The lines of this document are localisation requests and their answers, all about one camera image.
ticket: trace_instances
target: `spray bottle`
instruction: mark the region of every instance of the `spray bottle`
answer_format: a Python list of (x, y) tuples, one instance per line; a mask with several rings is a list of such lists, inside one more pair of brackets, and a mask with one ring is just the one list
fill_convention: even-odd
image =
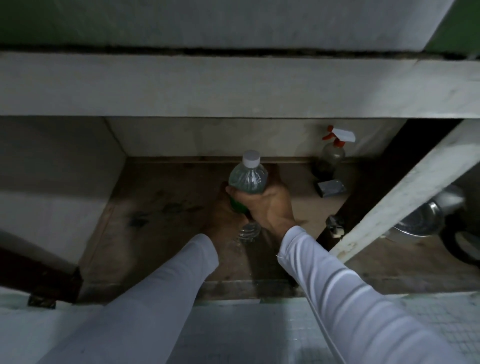
[(332, 143), (324, 146), (320, 158), (315, 161), (312, 173), (320, 180), (320, 182), (329, 181), (333, 179), (335, 168), (344, 158), (345, 150), (343, 146), (346, 142), (355, 142), (355, 134), (348, 130), (334, 128), (329, 125), (327, 131), (330, 134), (324, 136), (323, 140), (335, 138)]

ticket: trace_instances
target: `metal pot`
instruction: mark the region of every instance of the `metal pot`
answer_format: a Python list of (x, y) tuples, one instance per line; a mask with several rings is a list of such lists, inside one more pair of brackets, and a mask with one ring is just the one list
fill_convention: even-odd
[(444, 226), (444, 214), (433, 200), (424, 203), (384, 234), (397, 243), (416, 243), (438, 234)]

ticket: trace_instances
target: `white long sleeve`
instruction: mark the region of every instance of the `white long sleeve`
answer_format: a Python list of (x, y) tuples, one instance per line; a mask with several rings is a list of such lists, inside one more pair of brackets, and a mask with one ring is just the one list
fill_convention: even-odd
[(205, 278), (218, 266), (211, 240), (194, 236), (159, 269), (109, 303), (41, 364), (162, 364)]
[(443, 338), (367, 285), (301, 227), (286, 233), (278, 262), (305, 291), (339, 363), (466, 362)]

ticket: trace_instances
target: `right hand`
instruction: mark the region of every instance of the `right hand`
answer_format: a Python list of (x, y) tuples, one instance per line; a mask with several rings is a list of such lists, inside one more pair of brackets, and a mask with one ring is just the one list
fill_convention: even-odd
[(268, 171), (268, 179), (262, 194), (249, 194), (232, 186), (227, 186), (225, 190), (234, 200), (250, 210), (255, 221), (282, 240), (287, 231), (296, 225), (290, 193), (280, 179), (278, 165), (266, 165), (265, 168)]

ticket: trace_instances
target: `plastic water bottle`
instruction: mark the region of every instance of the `plastic water bottle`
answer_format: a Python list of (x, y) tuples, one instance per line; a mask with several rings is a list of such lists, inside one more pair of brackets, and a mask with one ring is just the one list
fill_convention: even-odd
[[(249, 194), (261, 194), (267, 183), (268, 172), (260, 164), (260, 153), (256, 150), (247, 150), (243, 153), (242, 162), (237, 165), (230, 177), (228, 184), (240, 191)], [(247, 207), (230, 197), (232, 208), (242, 214), (248, 213)], [(260, 234), (262, 227), (256, 221), (250, 221), (239, 233), (241, 243), (250, 243)]]

